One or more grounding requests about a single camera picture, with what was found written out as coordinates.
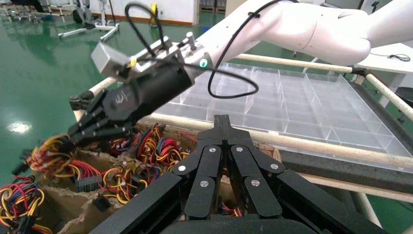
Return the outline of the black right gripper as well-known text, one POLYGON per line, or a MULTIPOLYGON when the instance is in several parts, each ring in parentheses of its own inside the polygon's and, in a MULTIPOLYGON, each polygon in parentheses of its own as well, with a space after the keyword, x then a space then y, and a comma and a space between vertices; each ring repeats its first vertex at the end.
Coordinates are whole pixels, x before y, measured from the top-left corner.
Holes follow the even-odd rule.
POLYGON ((67 134, 75 146, 125 137, 132 129, 132 123, 152 114, 191 86, 191 79, 182 67, 161 65, 154 71, 109 91, 102 106, 86 112, 77 123, 69 127, 67 134), (118 127, 106 126, 107 118, 115 124, 128 123, 118 127))

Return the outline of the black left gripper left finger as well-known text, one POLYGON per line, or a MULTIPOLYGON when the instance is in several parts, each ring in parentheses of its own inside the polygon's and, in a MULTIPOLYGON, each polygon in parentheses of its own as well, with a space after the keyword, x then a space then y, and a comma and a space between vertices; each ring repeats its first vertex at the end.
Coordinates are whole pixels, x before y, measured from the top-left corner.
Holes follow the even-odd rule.
POLYGON ((161 234, 181 216, 207 220, 215 212, 223 174, 227 115, 198 134, 197 148, 130 202, 95 227, 93 234, 161 234))

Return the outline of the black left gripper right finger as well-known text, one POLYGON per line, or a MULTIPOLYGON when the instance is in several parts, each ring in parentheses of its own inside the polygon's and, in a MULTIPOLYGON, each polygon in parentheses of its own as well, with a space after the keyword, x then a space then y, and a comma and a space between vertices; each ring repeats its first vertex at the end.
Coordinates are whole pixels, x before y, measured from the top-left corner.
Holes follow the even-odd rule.
POLYGON ((247 214, 294 220, 317 234, 384 234, 385 230, 319 186, 258 150, 248 131, 226 120, 226 167, 247 214))

